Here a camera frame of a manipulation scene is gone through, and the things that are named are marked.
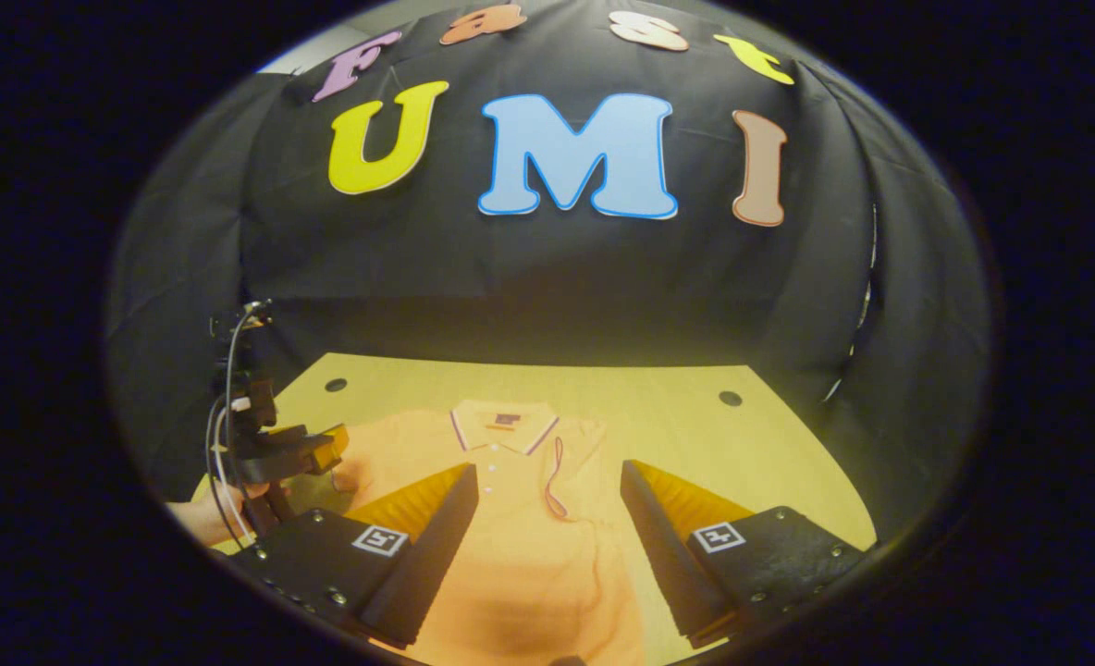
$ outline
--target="yellow letter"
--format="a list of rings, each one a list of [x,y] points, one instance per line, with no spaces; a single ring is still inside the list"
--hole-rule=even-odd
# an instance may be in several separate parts
[[[448,88],[447,81],[433,80],[395,95],[396,104],[403,105],[395,147],[388,157],[373,163],[362,159],[366,125],[383,108],[383,102],[359,104],[333,119],[330,185],[339,193],[362,194],[382,190],[407,175],[425,154],[433,100]]]
[[[722,34],[713,34],[712,37],[716,42],[728,44],[729,48],[733,49],[733,55],[737,56],[738,60],[745,62],[754,72],[766,76],[769,79],[779,81],[779,83],[794,84],[794,80],[789,79],[788,73],[781,72],[772,67],[771,62],[776,64],[774,56],[766,54],[766,51],[759,49],[759,47],[744,41],[744,38],[725,37]]]

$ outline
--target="red string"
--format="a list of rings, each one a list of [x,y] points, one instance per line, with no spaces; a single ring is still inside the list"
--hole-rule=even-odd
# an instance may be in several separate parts
[[[552,514],[556,515],[556,518],[568,517],[568,507],[564,506],[564,503],[551,494],[551,482],[556,479],[556,473],[560,473],[561,461],[563,460],[564,439],[556,437],[556,469],[553,469],[551,476],[548,478],[548,485],[544,486],[544,500],[548,502],[548,508],[551,509]]]

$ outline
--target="white wall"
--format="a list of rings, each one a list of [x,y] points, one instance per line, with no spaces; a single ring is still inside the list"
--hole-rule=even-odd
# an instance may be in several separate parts
[[[339,22],[330,28],[316,33],[306,42],[299,43],[292,50],[286,51],[273,62],[265,65],[260,71],[266,73],[301,73],[309,68],[326,62],[330,58],[342,54],[356,44],[367,42],[371,34],[362,33],[349,21]]]
[[[503,4],[506,0],[494,0],[489,4]],[[357,26],[362,33],[379,34],[394,28],[405,22],[443,12],[451,8],[485,8],[485,0],[392,0],[391,3],[379,4],[358,15],[348,19],[348,24]]]

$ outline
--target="shirt collar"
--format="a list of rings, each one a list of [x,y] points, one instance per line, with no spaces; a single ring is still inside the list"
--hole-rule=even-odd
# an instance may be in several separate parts
[[[449,417],[461,450],[500,446],[521,455],[531,455],[560,422],[548,403],[461,401]]]

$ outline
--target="pink letter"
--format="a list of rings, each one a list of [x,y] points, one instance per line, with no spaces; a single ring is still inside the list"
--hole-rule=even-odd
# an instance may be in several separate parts
[[[371,62],[374,62],[374,58],[379,57],[379,51],[383,49],[383,46],[399,42],[400,34],[400,31],[396,30],[394,33],[382,35],[382,37],[369,38],[351,50],[336,55],[333,58],[333,69],[330,70],[330,76],[326,77],[322,90],[314,94],[313,101],[319,102],[335,92],[350,88],[358,80],[358,77],[354,76],[354,68],[358,68],[358,71],[365,71],[366,68],[371,67]]]

